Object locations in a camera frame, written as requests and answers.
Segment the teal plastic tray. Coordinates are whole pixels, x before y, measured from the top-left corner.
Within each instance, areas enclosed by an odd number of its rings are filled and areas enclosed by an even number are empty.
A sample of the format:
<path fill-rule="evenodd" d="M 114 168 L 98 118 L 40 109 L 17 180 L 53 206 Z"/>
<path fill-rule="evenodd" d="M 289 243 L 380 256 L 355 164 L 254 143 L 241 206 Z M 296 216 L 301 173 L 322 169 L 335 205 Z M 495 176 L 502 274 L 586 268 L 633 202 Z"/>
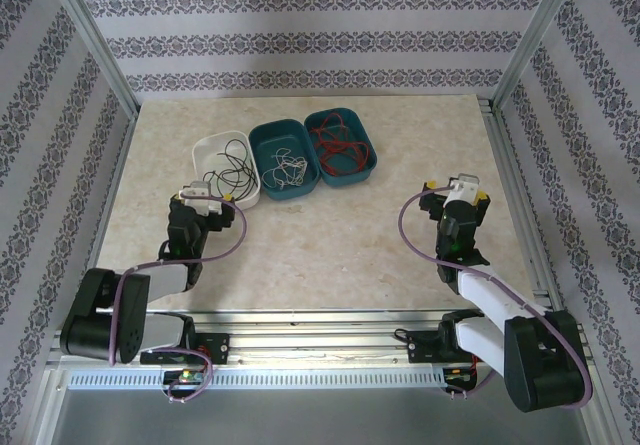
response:
<path fill-rule="evenodd" d="M 311 140 L 303 125 L 282 119 L 256 126 L 249 142 L 266 195 L 284 201 L 309 194 L 320 179 Z"/>
<path fill-rule="evenodd" d="M 377 154 L 355 111 L 338 107 L 315 112 L 303 125 L 328 186 L 346 187 L 369 178 Z"/>

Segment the aluminium side rail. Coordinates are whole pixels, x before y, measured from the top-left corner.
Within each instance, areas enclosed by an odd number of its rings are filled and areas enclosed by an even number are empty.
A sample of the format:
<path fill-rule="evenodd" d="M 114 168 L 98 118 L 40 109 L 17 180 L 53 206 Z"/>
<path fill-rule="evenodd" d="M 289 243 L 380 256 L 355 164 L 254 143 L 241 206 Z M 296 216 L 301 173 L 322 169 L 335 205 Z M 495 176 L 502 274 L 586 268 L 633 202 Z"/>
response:
<path fill-rule="evenodd" d="M 80 279 L 83 279 L 85 273 L 95 267 L 98 262 L 138 119 L 139 115 L 135 115 L 130 119 L 122 136 L 117 150 L 116 161 L 107 182 L 106 194 L 101 203 L 97 228 L 90 243 L 89 254 L 84 262 L 84 268 L 79 276 Z"/>
<path fill-rule="evenodd" d="M 564 309 L 563 300 L 556 287 L 552 268 L 536 226 L 533 209 L 526 194 L 525 184 L 505 125 L 500 114 L 496 113 L 492 107 L 490 100 L 479 98 L 478 105 L 496 160 L 535 300 L 541 305 L 549 305 L 554 310 L 562 310 Z"/>

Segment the white plastic tray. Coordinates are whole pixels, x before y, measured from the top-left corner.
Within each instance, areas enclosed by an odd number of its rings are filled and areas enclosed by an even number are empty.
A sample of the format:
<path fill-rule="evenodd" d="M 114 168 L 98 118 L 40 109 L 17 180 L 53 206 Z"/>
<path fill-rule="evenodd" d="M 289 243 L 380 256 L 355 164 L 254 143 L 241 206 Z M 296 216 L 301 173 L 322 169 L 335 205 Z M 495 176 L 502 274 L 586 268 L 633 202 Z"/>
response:
<path fill-rule="evenodd" d="M 196 178 L 209 182 L 214 196 L 231 194 L 242 210 L 259 201 L 258 169 L 245 133 L 226 131 L 199 140 L 192 160 Z"/>

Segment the aluminium frame post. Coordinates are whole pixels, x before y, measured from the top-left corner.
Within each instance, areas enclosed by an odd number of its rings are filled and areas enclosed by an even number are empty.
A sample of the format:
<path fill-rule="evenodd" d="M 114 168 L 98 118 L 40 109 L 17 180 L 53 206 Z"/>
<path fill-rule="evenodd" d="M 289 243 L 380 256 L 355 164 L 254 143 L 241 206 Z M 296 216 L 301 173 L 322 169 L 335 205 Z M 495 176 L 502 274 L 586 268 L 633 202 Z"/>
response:
<path fill-rule="evenodd" d="M 563 1 L 540 1 L 491 98 L 492 110 L 504 106 Z"/>
<path fill-rule="evenodd" d="M 129 118 L 137 118 L 141 105 L 120 69 L 85 0 L 60 0 L 77 31 L 98 63 Z"/>

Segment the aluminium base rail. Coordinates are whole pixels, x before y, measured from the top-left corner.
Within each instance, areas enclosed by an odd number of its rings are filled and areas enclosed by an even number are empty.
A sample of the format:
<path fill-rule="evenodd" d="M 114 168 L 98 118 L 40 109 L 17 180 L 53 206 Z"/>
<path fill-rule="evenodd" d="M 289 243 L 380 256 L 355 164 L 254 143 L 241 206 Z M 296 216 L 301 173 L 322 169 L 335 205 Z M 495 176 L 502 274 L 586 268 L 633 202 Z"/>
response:
<path fill-rule="evenodd" d="M 229 368 L 387 368 L 408 364 L 398 328 L 431 330 L 446 309 L 193 312 L 199 332 L 227 333 Z"/>

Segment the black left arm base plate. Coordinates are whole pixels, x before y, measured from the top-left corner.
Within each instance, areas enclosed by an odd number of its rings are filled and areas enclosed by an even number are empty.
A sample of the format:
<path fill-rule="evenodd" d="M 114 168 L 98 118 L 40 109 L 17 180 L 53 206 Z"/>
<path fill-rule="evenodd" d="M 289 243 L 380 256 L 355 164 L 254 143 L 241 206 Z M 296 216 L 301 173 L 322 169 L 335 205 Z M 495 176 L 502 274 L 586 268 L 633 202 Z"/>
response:
<path fill-rule="evenodd" d="M 180 348 L 196 350 L 209 357 L 213 365 L 226 365 L 229 352 L 229 335 L 223 333 L 197 333 L 193 339 Z M 205 361 L 185 352 L 152 352 L 146 351 L 140 354 L 142 365 L 188 365 L 204 366 Z"/>

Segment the grey metal sheet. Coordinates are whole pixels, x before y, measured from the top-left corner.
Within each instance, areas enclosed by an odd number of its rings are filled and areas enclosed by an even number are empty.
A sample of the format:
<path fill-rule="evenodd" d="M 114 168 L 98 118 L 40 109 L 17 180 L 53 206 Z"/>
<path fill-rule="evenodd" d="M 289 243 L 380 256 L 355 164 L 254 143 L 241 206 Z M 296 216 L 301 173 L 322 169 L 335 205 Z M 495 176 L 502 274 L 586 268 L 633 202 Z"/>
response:
<path fill-rule="evenodd" d="M 178 405 L 157 391 L 73 390 L 54 445 L 590 445 L 571 411 L 523 414 L 502 386 L 468 400 L 422 389 L 209 391 Z"/>

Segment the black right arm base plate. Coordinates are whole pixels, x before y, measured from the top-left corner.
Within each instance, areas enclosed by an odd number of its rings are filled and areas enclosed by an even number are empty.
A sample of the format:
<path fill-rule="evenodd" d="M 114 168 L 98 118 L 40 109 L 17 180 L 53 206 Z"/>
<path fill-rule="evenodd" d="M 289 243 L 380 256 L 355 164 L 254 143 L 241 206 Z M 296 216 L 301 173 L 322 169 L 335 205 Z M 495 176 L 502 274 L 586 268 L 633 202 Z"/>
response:
<path fill-rule="evenodd" d="M 449 361 L 446 346 L 438 332 L 409 331 L 406 334 L 410 363 L 445 363 Z"/>

